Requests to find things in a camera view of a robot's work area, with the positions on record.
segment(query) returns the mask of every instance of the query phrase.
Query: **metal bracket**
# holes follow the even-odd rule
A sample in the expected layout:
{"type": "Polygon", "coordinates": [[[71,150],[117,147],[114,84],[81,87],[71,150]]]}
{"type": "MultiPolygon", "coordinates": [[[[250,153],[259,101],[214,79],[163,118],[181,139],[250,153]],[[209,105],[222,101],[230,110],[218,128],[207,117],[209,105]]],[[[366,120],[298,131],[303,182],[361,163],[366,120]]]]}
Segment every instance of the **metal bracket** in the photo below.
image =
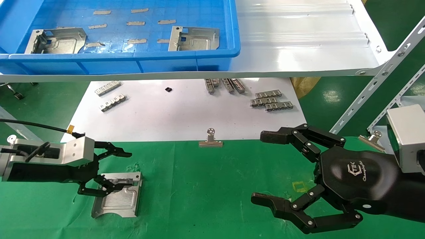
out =
{"type": "Polygon", "coordinates": [[[33,30],[25,54],[74,54],[83,48],[87,34],[82,28],[33,30]]]}
{"type": "Polygon", "coordinates": [[[398,106],[402,106],[400,102],[398,102],[404,93],[412,86],[413,83],[425,72],[425,65],[423,65],[416,74],[412,77],[412,79],[407,82],[407,84],[400,90],[400,92],[390,101],[390,103],[379,113],[379,115],[373,120],[373,122],[368,126],[369,133],[372,133],[373,127],[385,116],[388,109],[391,109],[393,105],[398,104],[398,106]]]}
{"type": "Polygon", "coordinates": [[[220,45],[220,29],[173,26],[168,51],[215,50],[220,45]]]}
{"type": "Polygon", "coordinates": [[[143,181],[142,174],[136,172],[103,174],[103,176],[114,184],[130,183],[133,186],[123,188],[118,192],[112,192],[106,197],[96,197],[91,210],[91,217],[97,218],[106,213],[115,213],[121,217],[136,217],[139,205],[139,190],[143,181]]]}
{"type": "Polygon", "coordinates": [[[370,98],[375,90],[388,78],[394,69],[409,55],[412,49],[422,40],[425,36],[425,17],[419,21],[412,32],[407,36],[403,43],[394,51],[393,56],[387,63],[380,69],[378,74],[367,84],[362,92],[353,101],[350,107],[344,112],[340,119],[335,123],[329,132],[337,134],[345,126],[345,124],[353,117],[354,114],[363,106],[363,104],[370,98]]]}

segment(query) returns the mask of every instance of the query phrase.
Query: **metal strip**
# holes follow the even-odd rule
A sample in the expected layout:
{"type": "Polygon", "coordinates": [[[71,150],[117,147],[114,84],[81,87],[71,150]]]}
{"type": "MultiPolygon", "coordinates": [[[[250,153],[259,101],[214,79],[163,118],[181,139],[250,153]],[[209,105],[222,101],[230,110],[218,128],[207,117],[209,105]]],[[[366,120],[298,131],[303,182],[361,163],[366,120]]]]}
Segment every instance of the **metal strip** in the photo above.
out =
{"type": "Polygon", "coordinates": [[[346,123],[353,117],[354,114],[363,106],[363,104],[370,98],[376,89],[388,78],[394,69],[409,55],[411,50],[422,40],[425,36],[425,17],[419,21],[412,32],[407,36],[403,43],[394,51],[394,55],[389,61],[381,68],[378,74],[367,84],[362,92],[353,101],[350,107],[344,112],[340,119],[335,123],[329,132],[337,134],[346,125],[346,123]]]}
{"type": "Polygon", "coordinates": [[[412,79],[410,79],[409,82],[407,82],[407,84],[402,88],[402,90],[400,90],[400,92],[390,101],[390,103],[373,120],[373,122],[368,127],[369,133],[372,133],[373,127],[382,119],[382,117],[385,116],[385,114],[387,113],[387,110],[388,109],[391,109],[391,107],[393,107],[393,105],[397,103],[397,101],[400,99],[400,97],[402,95],[404,95],[404,93],[406,93],[406,91],[412,86],[413,83],[415,83],[415,81],[417,79],[419,79],[419,77],[424,72],[425,72],[425,65],[423,65],[422,68],[420,68],[420,70],[418,70],[418,72],[416,72],[416,74],[414,74],[414,76],[412,77],[412,79]]]}

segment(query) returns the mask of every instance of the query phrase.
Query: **black cable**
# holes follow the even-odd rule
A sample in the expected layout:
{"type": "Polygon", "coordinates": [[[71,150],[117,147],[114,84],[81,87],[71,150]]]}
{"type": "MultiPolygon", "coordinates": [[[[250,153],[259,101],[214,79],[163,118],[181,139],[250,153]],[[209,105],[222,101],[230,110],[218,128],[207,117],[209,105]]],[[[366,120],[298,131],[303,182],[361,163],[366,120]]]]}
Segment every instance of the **black cable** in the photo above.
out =
{"type": "MultiPolygon", "coordinates": [[[[35,126],[35,127],[39,127],[39,128],[51,129],[51,130],[59,131],[59,132],[63,132],[63,133],[67,133],[68,132],[66,129],[63,129],[63,128],[57,128],[57,127],[53,127],[53,126],[42,125],[42,124],[37,124],[37,123],[28,122],[28,121],[22,121],[22,120],[0,119],[0,122],[4,122],[4,123],[15,123],[15,124],[22,124],[22,125],[31,125],[31,126],[35,126]]],[[[77,139],[80,138],[80,137],[85,136],[85,134],[79,134],[79,133],[76,133],[76,132],[71,133],[71,135],[74,136],[77,139]]]]}

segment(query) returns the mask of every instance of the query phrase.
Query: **metal clip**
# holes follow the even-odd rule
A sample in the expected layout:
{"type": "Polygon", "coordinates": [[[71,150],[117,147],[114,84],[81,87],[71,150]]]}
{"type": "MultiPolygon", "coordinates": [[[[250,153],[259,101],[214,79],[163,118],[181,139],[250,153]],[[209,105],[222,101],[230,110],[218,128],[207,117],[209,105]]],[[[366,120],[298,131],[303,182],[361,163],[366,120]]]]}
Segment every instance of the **metal clip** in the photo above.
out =
{"type": "Polygon", "coordinates": [[[221,147],[223,147],[222,141],[216,141],[214,139],[214,133],[215,133],[215,130],[213,128],[209,128],[207,130],[207,134],[208,134],[207,140],[206,141],[199,141],[199,146],[203,147],[203,148],[206,148],[206,147],[209,147],[209,148],[220,147],[221,148],[221,147]]]}
{"type": "Polygon", "coordinates": [[[378,144],[379,138],[382,136],[382,133],[378,130],[374,130],[372,135],[369,138],[364,137],[363,135],[359,136],[359,140],[374,147],[375,149],[385,152],[385,148],[378,144]]]}

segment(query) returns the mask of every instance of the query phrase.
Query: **metal sheet part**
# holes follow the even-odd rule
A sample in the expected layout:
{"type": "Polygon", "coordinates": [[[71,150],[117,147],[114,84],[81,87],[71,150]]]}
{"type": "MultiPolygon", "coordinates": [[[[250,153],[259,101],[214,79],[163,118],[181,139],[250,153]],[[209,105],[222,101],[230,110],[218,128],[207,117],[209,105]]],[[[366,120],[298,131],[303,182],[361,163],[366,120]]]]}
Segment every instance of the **metal sheet part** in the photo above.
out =
{"type": "Polygon", "coordinates": [[[251,107],[258,107],[258,106],[263,106],[265,104],[271,104],[271,103],[277,103],[278,100],[274,97],[271,98],[261,98],[261,99],[254,99],[254,100],[250,100],[251,107]]]}
{"type": "Polygon", "coordinates": [[[144,38],[144,39],[130,39],[130,40],[127,41],[127,44],[143,44],[143,43],[146,43],[146,42],[147,42],[146,38],[144,38]]]}
{"type": "Polygon", "coordinates": [[[133,186],[113,192],[106,197],[96,197],[91,211],[91,217],[97,218],[106,213],[115,213],[121,217],[136,217],[139,205],[139,191],[142,186],[142,174],[117,173],[102,174],[113,183],[132,183],[133,186]]]}
{"type": "Polygon", "coordinates": [[[98,96],[102,96],[116,88],[118,88],[121,85],[121,82],[118,80],[115,81],[111,81],[108,84],[100,87],[99,89],[95,90],[94,92],[98,95],[98,96]]]}
{"type": "Polygon", "coordinates": [[[74,54],[85,45],[82,28],[33,30],[25,54],[74,54]]]}
{"type": "Polygon", "coordinates": [[[223,85],[224,85],[224,87],[226,87],[226,89],[229,93],[235,92],[235,88],[233,87],[233,84],[232,84],[232,82],[230,81],[229,78],[223,78],[221,80],[223,81],[223,85]]]}
{"type": "Polygon", "coordinates": [[[105,28],[107,27],[107,24],[101,24],[101,25],[94,25],[94,26],[89,26],[89,29],[97,29],[97,28],[105,28]]]}
{"type": "Polygon", "coordinates": [[[144,26],[145,22],[127,22],[128,26],[144,26]]]}
{"type": "Polygon", "coordinates": [[[132,9],[131,13],[139,13],[139,12],[146,12],[149,11],[149,9],[132,9]]]}
{"type": "Polygon", "coordinates": [[[109,15],[112,11],[94,11],[93,15],[109,15]]]}
{"type": "Polygon", "coordinates": [[[236,91],[240,94],[245,93],[245,86],[238,78],[232,78],[232,83],[236,91]]]}
{"type": "Polygon", "coordinates": [[[205,79],[205,86],[207,87],[208,93],[214,94],[214,85],[211,79],[205,79]]]}
{"type": "Polygon", "coordinates": [[[281,97],[281,96],[282,96],[282,92],[280,90],[265,91],[265,92],[260,92],[255,94],[255,97],[257,99],[268,98],[268,97],[281,97]]]}
{"type": "Polygon", "coordinates": [[[176,20],[159,20],[158,21],[159,25],[173,24],[173,23],[176,23],[176,20]]]}
{"type": "Polygon", "coordinates": [[[156,43],[170,43],[170,39],[157,39],[156,43]]]}
{"type": "Polygon", "coordinates": [[[220,29],[173,26],[168,51],[215,50],[220,45],[220,29]]]}
{"type": "Polygon", "coordinates": [[[112,100],[105,102],[105,104],[102,104],[99,106],[99,109],[102,112],[106,112],[110,110],[112,107],[117,106],[118,104],[124,102],[127,99],[127,96],[123,94],[119,94],[118,96],[114,97],[112,100]]]}
{"type": "Polygon", "coordinates": [[[277,102],[272,104],[265,104],[266,111],[281,111],[281,110],[290,110],[294,108],[290,101],[288,102],[277,102]]]}
{"type": "Polygon", "coordinates": [[[97,43],[87,43],[85,46],[86,47],[98,47],[98,46],[105,46],[105,44],[97,42],[97,43]]]}

